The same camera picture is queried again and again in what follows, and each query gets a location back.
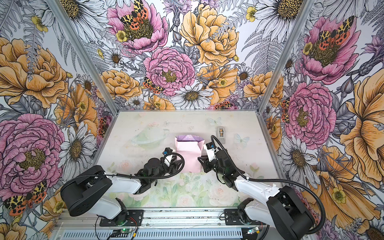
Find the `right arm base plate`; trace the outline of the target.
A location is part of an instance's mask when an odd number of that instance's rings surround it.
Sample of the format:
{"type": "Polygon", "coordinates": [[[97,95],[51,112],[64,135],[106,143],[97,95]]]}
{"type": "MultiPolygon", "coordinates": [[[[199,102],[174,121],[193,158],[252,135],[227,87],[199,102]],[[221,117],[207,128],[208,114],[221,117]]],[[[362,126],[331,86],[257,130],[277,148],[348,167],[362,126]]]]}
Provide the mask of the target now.
{"type": "Polygon", "coordinates": [[[224,209],[224,221],[226,226],[262,225],[262,222],[251,220],[244,210],[224,209]]]}

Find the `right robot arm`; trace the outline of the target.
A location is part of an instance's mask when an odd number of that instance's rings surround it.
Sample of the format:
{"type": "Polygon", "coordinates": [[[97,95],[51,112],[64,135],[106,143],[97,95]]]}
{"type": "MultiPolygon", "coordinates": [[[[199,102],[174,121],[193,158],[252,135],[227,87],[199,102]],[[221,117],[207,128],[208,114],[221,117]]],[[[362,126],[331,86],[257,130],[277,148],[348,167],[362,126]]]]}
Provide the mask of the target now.
{"type": "Polygon", "coordinates": [[[214,143],[205,144],[204,149],[207,155],[198,158],[204,172],[214,171],[222,184],[248,196],[236,210],[225,210],[227,225],[265,224],[276,228],[285,240],[300,240],[315,225],[315,218],[294,189],[252,182],[214,143]]]}

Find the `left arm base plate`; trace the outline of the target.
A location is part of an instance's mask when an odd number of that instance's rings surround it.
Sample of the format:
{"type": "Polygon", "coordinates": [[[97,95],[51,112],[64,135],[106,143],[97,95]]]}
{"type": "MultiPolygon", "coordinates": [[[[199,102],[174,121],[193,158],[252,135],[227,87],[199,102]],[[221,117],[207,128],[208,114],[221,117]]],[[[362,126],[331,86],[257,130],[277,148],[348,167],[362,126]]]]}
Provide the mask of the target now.
{"type": "Polygon", "coordinates": [[[122,211],[112,220],[102,218],[100,227],[140,227],[142,224],[144,210],[122,211]]]}

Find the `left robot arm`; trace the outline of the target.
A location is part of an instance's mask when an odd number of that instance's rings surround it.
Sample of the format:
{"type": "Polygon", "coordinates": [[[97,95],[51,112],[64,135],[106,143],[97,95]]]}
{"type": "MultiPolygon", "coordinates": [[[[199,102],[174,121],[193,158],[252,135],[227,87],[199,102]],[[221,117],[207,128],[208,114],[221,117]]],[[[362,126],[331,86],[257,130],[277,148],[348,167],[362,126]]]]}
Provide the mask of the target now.
{"type": "Polygon", "coordinates": [[[110,193],[141,195],[155,186],[159,180],[179,174],[185,166],[184,158],[171,148],[166,148],[161,158],[151,158],[134,175],[108,174],[102,166],[95,165],[61,188],[61,197],[72,217],[87,212],[116,220],[128,215],[120,199],[111,199],[110,193]]]}

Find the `purple wrapping paper sheet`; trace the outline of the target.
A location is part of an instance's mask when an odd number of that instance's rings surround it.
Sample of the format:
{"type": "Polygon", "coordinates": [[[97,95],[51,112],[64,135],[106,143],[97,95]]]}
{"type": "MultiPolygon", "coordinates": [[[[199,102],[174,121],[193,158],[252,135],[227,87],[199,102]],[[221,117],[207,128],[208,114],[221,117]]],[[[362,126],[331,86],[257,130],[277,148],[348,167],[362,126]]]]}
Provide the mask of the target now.
{"type": "Polygon", "coordinates": [[[205,140],[194,135],[179,135],[176,136],[175,143],[176,152],[185,160],[181,173],[200,173],[202,165],[198,158],[202,156],[205,140]]]}

